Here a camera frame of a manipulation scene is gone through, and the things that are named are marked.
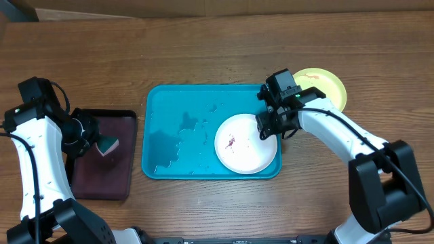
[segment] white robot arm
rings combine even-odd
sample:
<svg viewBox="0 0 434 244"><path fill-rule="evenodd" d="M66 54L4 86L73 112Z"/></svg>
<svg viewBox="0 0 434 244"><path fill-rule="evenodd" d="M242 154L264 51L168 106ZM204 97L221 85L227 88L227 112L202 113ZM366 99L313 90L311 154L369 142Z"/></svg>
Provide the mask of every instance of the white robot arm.
<svg viewBox="0 0 434 244"><path fill-rule="evenodd" d="M260 138L275 134L283 138L286 131L303 129L349 169L353 215L329 234L329 243L369 243L426 207L433 221L410 146L402 141L388 143L362 129L316 87L301 90L288 69L273 74L266 83L258 93L267 106L266 112L256 116ZM381 182L383 171L393 171L392 179Z"/></svg>
<svg viewBox="0 0 434 244"><path fill-rule="evenodd" d="M334 113L364 135L378 149L382 149L383 144L387 143L386 140L372 135L352 122L332 104L329 98L314 99L307 102L304 108L317 108ZM331 116L311 111L300 111L298 112L298 119L301 128L319 138L333 153L338 155L346 167L348 167L348 162L355 159L357 155L369 155L374 152L346 126ZM351 215L344 224L336 228L334 236L340 244L365 244L371 241L375 234L364 230L354 215Z"/></svg>
<svg viewBox="0 0 434 244"><path fill-rule="evenodd" d="M21 223L7 231L7 242L42 243L53 229L63 227L67 235L55 243L142 244L141 239L147 237L142 230L111 230L103 219L76 202L71 192L62 151L72 157L83 155L99 138L97 120L79 108L72 115L62 110L46 79L33 77L18 87L24 104L7 111L2 125L9 133L2 136L12 137L18 151L23 189Z"/></svg>

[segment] blue tray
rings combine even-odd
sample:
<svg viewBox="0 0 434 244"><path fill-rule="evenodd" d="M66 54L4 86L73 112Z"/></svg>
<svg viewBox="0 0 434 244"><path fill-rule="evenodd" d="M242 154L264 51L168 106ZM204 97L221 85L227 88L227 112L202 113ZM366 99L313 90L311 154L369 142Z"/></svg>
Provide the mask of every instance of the blue tray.
<svg viewBox="0 0 434 244"><path fill-rule="evenodd" d="M265 110L260 85L159 85L148 94L142 170L152 179L244 180L275 177L282 166L280 140L273 162L250 175L227 169L214 150L219 126L240 113Z"/></svg>

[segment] sponge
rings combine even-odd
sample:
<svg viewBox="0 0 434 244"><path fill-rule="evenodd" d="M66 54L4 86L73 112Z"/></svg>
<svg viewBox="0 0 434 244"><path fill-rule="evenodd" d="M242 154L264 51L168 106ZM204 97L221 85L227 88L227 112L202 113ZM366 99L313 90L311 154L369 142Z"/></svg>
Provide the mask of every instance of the sponge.
<svg viewBox="0 0 434 244"><path fill-rule="evenodd" d="M100 137L96 141L96 148L103 157L113 152L118 147L118 145L119 140L113 136L100 135Z"/></svg>

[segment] wooden table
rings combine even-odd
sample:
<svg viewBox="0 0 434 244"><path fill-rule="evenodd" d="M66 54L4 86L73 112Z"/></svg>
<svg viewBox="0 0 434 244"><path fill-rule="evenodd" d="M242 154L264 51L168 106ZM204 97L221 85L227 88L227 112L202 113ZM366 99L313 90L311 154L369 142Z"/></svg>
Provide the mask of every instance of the wooden table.
<svg viewBox="0 0 434 244"><path fill-rule="evenodd" d="M8 24L0 111L21 104L17 84L32 76L61 84L73 107L136 111L127 201L79 201L111 228L188 238L325 234L350 209L344 164L318 139L300 132L283 142L283 167L272 180L151 180L140 168L146 95L162 83L264 83L286 67L330 70L347 89L350 118L412 145L434 204L433 23L434 12L388 12ZM3 243L19 223L22 187L9 140L0 140L0 155ZM426 213L402 224L427 225ZM432 234L393 238L434 242Z"/></svg>

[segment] red sauce stain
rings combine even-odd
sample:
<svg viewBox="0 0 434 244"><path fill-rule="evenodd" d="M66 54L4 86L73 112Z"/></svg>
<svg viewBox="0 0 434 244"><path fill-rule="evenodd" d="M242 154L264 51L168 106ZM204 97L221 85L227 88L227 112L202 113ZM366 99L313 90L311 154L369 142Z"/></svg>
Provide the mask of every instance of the red sauce stain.
<svg viewBox="0 0 434 244"><path fill-rule="evenodd" d="M307 74L304 74L307 78L314 78L314 79L319 79L319 76L318 75L307 75Z"/></svg>
<svg viewBox="0 0 434 244"><path fill-rule="evenodd" d="M232 148L232 145L234 142L235 142L235 138L232 136L232 139L229 141L229 144L225 148L228 148L228 147Z"/></svg>

